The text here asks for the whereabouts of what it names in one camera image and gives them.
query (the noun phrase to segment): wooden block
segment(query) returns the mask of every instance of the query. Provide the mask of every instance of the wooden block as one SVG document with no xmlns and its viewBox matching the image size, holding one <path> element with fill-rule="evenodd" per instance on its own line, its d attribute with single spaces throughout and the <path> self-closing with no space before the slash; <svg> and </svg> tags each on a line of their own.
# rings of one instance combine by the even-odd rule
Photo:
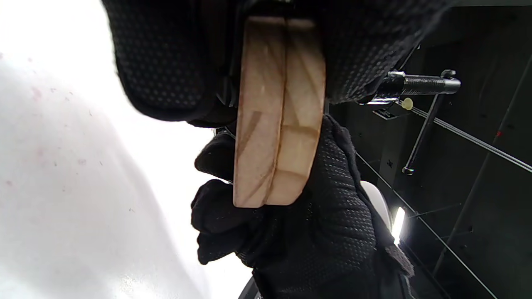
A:
<svg viewBox="0 0 532 299">
<path fill-rule="evenodd" d="M 285 20 L 251 17 L 244 31 L 233 204 L 260 207 L 277 160 L 285 92 Z"/>
<path fill-rule="evenodd" d="M 325 100 L 325 61 L 315 25 L 288 20 L 281 140 L 266 204 L 292 204 L 303 191 L 316 154 Z"/>
<path fill-rule="evenodd" d="M 319 140 L 325 62 L 309 20 L 246 22 L 233 203 L 288 205 L 308 180 Z"/>
</svg>

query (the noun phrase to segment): black glove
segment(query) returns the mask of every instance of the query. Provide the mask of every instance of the black glove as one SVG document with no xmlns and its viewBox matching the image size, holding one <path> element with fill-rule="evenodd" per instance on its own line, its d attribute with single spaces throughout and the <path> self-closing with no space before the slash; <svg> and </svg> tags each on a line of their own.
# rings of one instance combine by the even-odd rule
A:
<svg viewBox="0 0 532 299">
<path fill-rule="evenodd" d="M 102 0 L 109 17 L 118 75 L 133 106 L 143 114 L 199 127 L 221 127 L 236 109 L 217 99 L 224 36 L 204 26 L 200 13 L 229 0 Z M 372 94 L 376 82 L 434 27 L 453 0 L 294 0 L 312 11 L 321 30 L 330 103 Z M 223 23 L 210 25 L 224 27 Z"/>
<path fill-rule="evenodd" d="M 217 135 L 196 159 L 199 171 L 232 180 L 235 142 Z M 309 181 L 290 206 L 241 209 L 232 185 L 211 180 L 192 202 L 207 264 L 235 252 L 252 267 L 264 298 L 389 298 L 412 265 L 367 199 L 349 133 L 330 116 Z"/>
</svg>

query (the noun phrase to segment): red speck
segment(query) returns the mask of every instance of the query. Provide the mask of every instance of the red speck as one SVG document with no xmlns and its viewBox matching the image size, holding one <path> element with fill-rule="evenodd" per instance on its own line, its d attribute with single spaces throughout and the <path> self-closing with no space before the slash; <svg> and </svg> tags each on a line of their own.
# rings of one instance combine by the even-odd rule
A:
<svg viewBox="0 0 532 299">
<path fill-rule="evenodd" d="M 33 86 L 31 88 L 31 91 L 33 92 L 34 101 L 38 101 L 38 100 L 40 100 L 43 97 L 43 93 L 41 93 L 40 90 L 37 87 Z"/>
</svg>

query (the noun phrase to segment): small label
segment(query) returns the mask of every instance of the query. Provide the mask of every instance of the small label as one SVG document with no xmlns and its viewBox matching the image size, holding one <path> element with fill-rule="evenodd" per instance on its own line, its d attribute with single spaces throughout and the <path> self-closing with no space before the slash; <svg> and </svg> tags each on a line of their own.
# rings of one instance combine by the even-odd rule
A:
<svg viewBox="0 0 532 299">
<path fill-rule="evenodd" d="M 396 115 L 389 113 L 388 111 L 386 111 L 386 109 L 373 110 L 373 113 L 383 118 L 384 120 L 391 120 L 397 118 Z"/>
</svg>

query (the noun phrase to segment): metal rod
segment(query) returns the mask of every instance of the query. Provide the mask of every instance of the metal rod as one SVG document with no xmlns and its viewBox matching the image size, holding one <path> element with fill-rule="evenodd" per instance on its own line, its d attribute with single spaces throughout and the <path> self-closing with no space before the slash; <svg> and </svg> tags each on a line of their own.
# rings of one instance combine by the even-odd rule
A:
<svg viewBox="0 0 532 299">
<path fill-rule="evenodd" d="M 443 295 L 447 298 L 447 299 L 451 299 L 451 296 L 449 296 L 449 293 L 447 293 L 447 291 L 445 290 L 445 288 L 443 288 L 443 286 L 439 283 L 439 281 L 434 277 L 432 276 L 432 273 L 430 273 L 430 271 L 427 269 L 427 267 L 423 264 L 423 261 L 415 254 L 414 250 L 412 250 L 412 248 L 410 248 L 410 246 L 408 246 L 408 244 L 406 243 L 402 243 L 401 244 L 401 247 L 406 248 L 408 250 L 408 253 L 411 254 L 415 260 L 418 262 L 418 264 L 421 265 L 421 271 L 423 271 L 425 273 L 425 275 L 427 277 L 429 277 L 429 279 L 434 283 L 436 284 L 436 286 L 439 288 L 439 290 L 443 293 Z"/>
<path fill-rule="evenodd" d="M 379 177 L 379 179 L 381 179 L 385 184 L 386 186 L 388 186 L 388 188 L 390 188 L 390 190 L 392 190 L 392 192 L 404 203 L 404 205 L 412 212 L 412 213 L 416 213 L 416 211 L 406 202 L 406 200 L 404 200 L 404 198 L 399 195 L 399 193 L 397 193 L 397 191 L 392 188 L 392 186 L 373 168 L 371 167 L 370 164 L 368 164 L 366 162 L 366 160 L 364 160 L 364 158 L 358 153 L 356 152 L 356 155 L 357 157 L 360 158 L 360 160 L 362 160 L 362 162 L 364 162 L 364 164 L 366 164 L 369 169 L 371 169 L 371 171 L 373 171 L 377 177 Z M 430 232 L 436 236 L 436 238 L 443 244 L 443 246 L 445 246 L 445 248 L 447 248 L 447 250 L 449 250 L 449 252 L 460 262 L 460 264 L 462 264 L 462 266 L 464 266 L 464 268 L 480 283 L 480 285 L 482 285 L 482 287 L 495 299 L 497 299 L 497 296 L 495 296 L 495 294 L 493 294 L 493 292 L 480 280 L 480 278 L 478 278 L 478 276 L 476 276 L 473 271 L 471 271 L 471 269 L 466 265 L 466 263 L 464 263 L 464 261 L 462 261 L 460 259 L 460 257 L 445 243 L 445 241 L 442 240 L 442 238 L 440 238 L 440 236 L 432 229 L 432 227 L 430 227 L 429 224 L 427 224 L 424 219 L 422 217 L 418 217 L 419 221 L 421 221 L 421 223 L 423 223 L 429 230 Z"/>
<path fill-rule="evenodd" d="M 532 62 L 532 55 L 528 58 L 527 65 L 525 66 L 525 69 L 523 70 L 523 74 L 521 75 L 521 78 L 519 79 L 519 83 L 517 83 L 517 87 L 515 91 L 513 92 L 513 96 L 510 100 L 510 103 L 508 104 L 508 107 L 506 108 L 506 112 L 501 120 L 501 123 L 499 124 L 498 132 L 502 131 L 502 129 L 506 126 L 506 123 L 508 121 L 508 117 L 510 115 L 510 111 L 512 110 L 513 106 L 515 105 L 517 94 L 519 93 L 519 90 L 521 89 L 521 86 L 525 80 L 525 76 L 528 73 L 528 70 L 530 68 L 530 63 Z M 499 138 L 499 134 L 495 135 L 495 138 L 493 138 L 492 144 L 495 144 Z M 475 178 L 475 182 L 473 183 L 473 186 L 471 187 L 471 190 L 469 190 L 469 194 L 467 198 L 465 199 L 464 206 L 462 207 L 462 211 L 460 211 L 460 214 L 458 214 L 458 218 L 456 219 L 456 222 L 454 223 L 453 229 L 451 231 L 451 234 L 449 235 L 449 239 L 447 239 L 447 244 L 450 244 L 453 240 L 454 234 L 458 231 L 458 228 L 462 222 L 462 219 L 465 218 L 465 214 L 468 212 L 469 206 L 473 202 L 474 195 L 478 189 L 478 185 L 480 183 L 480 180 L 482 178 L 482 175 L 484 174 L 484 171 L 488 165 L 489 159 L 491 158 L 491 153 L 487 153 L 486 157 L 484 158 L 484 161 L 482 162 L 482 166 L 480 167 L 480 170 L 478 171 L 477 177 Z M 443 257 L 445 255 L 445 248 L 442 250 L 442 252 L 439 255 L 438 261 L 436 262 L 436 265 L 434 266 L 433 275 L 435 276 L 439 267 L 441 266 L 443 262 Z"/>
<path fill-rule="evenodd" d="M 408 157 L 408 161 L 406 162 L 406 165 L 403 167 L 402 171 L 404 174 L 411 176 L 414 174 L 414 162 L 417 160 L 419 156 L 419 150 L 424 144 L 425 138 L 427 137 L 427 134 L 429 134 L 430 129 L 432 128 L 432 125 L 434 123 L 434 118 L 436 118 L 436 113 L 438 113 L 438 110 L 440 106 L 442 105 L 442 98 L 443 96 L 435 95 L 432 104 L 430 105 L 430 109 L 428 112 L 427 117 L 425 118 L 425 122 L 423 122 L 423 126 L 421 126 L 421 130 L 419 131 L 418 138 L 415 140 L 414 147 L 412 148 L 412 152 L 410 153 L 410 157 Z"/>
<path fill-rule="evenodd" d="M 418 109 L 416 107 L 412 108 L 411 112 L 413 112 L 413 113 L 415 113 L 415 114 L 417 114 L 417 115 L 419 115 L 421 117 L 424 117 L 424 118 L 427 117 L 427 113 L 425 111 L 420 110 L 420 109 Z M 509 155 L 509 154 L 507 154 L 505 152 L 503 152 L 502 150 L 500 150 L 500 149 L 498 149 L 498 148 L 496 148 L 496 147 L 494 147 L 494 146 L 492 146 L 490 144 L 485 143 L 484 141 L 478 139 L 477 137 L 472 136 L 472 135 L 460 130 L 459 128 L 457 128 L 457 127 L 455 127 L 455 126 L 453 126 L 453 125 L 451 125 L 451 124 L 449 124 L 449 123 L 447 123 L 447 122 L 445 122 L 445 121 L 443 121 L 443 120 L 441 120 L 439 118 L 435 118 L 434 119 L 434 123 L 439 125 L 439 126 L 441 126 L 441 127 L 443 127 L 443 128 L 445 128 L 445 129 L 447 129 L 447 130 L 449 130 L 449 131 L 451 131 L 451 132 L 453 132 L 453 133 L 455 133 L 455 134 L 457 134 L 460 137 L 463 137 L 463 138 L 473 142 L 474 144 L 476 144 L 476 145 L 478 145 L 478 146 L 480 146 L 480 147 L 492 152 L 493 154 L 495 154 L 495 155 L 497 155 L 497 156 L 499 156 L 499 157 L 501 157 L 501 158 L 503 158 L 503 159 L 505 159 L 505 160 L 507 160 L 507 161 L 519 166 L 520 168 L 523 168 L 523 169 L 525 169 L 528 172 L 532 172 L 532 166 L 522 162 L 521 160 L 519 160 L 519 159 L 517 159 L 517 158 L 515 158 L 515 157 L 513 157 L 513 156 L 511 156 L 511 155 Z"/>
<path fill-rule="evenodd" d="M 428 215 L 428 214 L 444 211 L 444 210 L 451 209 L 453 207 L 457 207 L 457 206 L 461 206 L 461 205 L 462 205 L 462 203 L 458 203 L 458 204 L 453 204 L 453 205 L 449 205 L 449 206 L 445 206 L 445 207 L 440 207 L 439 209 L 435 209 L 435 210 L 431 210 L 431 211 L 427 211 L 427 212 L 423 212 L 423 213 L 412 215 L 409 218 L 417 218 L 419 216 L 423 216 L 423 215 Z"/>
</svg>

